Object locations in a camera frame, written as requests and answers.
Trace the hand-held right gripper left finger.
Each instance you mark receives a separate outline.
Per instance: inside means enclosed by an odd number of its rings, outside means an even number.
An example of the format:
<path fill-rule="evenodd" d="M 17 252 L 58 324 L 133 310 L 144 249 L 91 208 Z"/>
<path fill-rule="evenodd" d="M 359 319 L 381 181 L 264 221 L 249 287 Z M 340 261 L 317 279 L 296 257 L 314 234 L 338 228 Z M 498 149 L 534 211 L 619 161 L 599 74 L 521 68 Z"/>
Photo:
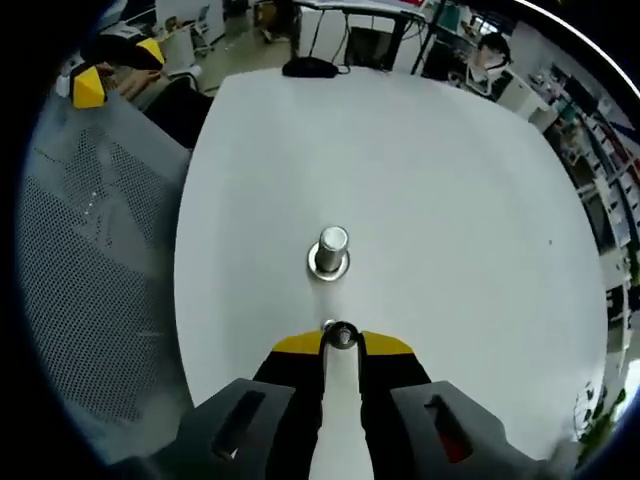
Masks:
<path fill-rule="evenodd" d="M 324 334 L 279 341 L 187 414 L 172 444 L 176 479 L 307 479 L 322 423 Z"/>

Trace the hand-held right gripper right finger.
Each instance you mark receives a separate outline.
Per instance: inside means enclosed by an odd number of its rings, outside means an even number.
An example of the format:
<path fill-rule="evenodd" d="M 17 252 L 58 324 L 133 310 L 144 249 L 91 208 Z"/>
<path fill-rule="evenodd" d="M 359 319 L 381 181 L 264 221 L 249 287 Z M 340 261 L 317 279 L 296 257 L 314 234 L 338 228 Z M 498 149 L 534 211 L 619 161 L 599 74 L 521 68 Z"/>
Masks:
<path fill-rule="evenodd" d="M 543 479 L 546 464 L 507 439 L 503 423 L 448 381 L 432 381 L 412 348 L 359 335 L 361 421 L 382 479 Z"/>

